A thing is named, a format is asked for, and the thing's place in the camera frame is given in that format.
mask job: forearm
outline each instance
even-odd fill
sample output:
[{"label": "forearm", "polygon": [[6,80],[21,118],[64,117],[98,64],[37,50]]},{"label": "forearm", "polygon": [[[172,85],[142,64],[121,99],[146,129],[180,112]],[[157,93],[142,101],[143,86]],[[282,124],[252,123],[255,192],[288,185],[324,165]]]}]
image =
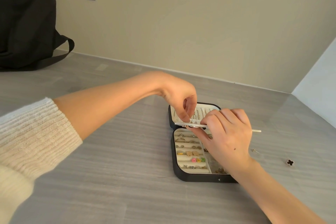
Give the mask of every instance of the forearm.
[{"label": "forearm", "polygon": [[161,72],[148,72],[108,85],[81,90],[54,99],[84,140],[106,121],[153,94],[161,94]]},{"label": "forearm", "polygon": [[233,173],[272,223],[325,223],[273,179],[255,160],[248,171]]}]

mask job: black jewelry box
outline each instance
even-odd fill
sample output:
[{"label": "black jewelry box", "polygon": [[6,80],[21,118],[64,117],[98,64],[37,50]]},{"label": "black jewelry box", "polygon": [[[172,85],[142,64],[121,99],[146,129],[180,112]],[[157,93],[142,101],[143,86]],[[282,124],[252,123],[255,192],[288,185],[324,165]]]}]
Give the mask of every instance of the black jewelry box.
[{"label": "black jewelry box", "polygon": [[[186,182],[237,183],[204,148],[202,142],[185,126],[200,127],[200,121],[211,110],[221,108],[214,104],[198,102],[190,123],[183,123],[168,107],[169,124],[174,130],[171,138],[173,170],[175,175]],[[210,135],[208,128],[203,128]]]}]

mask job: beige wall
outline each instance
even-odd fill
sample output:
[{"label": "beige wall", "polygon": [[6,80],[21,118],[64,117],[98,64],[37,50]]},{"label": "beige wall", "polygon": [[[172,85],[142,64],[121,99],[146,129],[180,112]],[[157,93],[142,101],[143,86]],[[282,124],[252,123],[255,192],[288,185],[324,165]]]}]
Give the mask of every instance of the beige wall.
[{"label": "beige wall", "polygon": [[57,0],[75,51],[292,92],[336,37],[336,0]]}]

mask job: jewelry compartment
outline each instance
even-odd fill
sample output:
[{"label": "jewelry compartment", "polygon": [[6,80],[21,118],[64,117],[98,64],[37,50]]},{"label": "jewelry compartment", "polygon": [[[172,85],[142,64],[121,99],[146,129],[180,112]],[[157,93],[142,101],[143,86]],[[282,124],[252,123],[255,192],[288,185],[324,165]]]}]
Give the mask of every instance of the jewelry compartment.
[{"label": "jewelry compartment", "polygon": [[[192,124],[200,124],[201,120],[207,115],[211,110],[220,110],[221,108],[215,104],[201,103],[197,102],[194,115],[190,119]],[[174,107],[168,107],[169,124],[172,129],[181,128],[181,126],[175,123],[183,122],[176,114]]]},{"label": "jewelry compartment", "polygon": [[175,129],[171,150],[174,173],[179,179],[186,182],[236,183],[191,131]]}]

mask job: hand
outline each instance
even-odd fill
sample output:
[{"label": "hand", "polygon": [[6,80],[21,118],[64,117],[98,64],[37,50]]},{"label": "hand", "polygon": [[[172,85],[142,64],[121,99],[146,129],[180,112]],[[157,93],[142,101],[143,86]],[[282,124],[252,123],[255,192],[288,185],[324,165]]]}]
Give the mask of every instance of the hand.
[{"label": "hand", "polygon": [[209,138],[201,128],[189,129],[230,174],[249,167],[253,160],[249,154],[252,128],[244,110],[212,110],[201,124],[208,125],[213,138]]},{"label": "hand", "polygon": [[172,107],[176,114],[184,122],[190,122],[197,105],[195,87],[180,78],[162,73],[162,88],[160,94]]}]

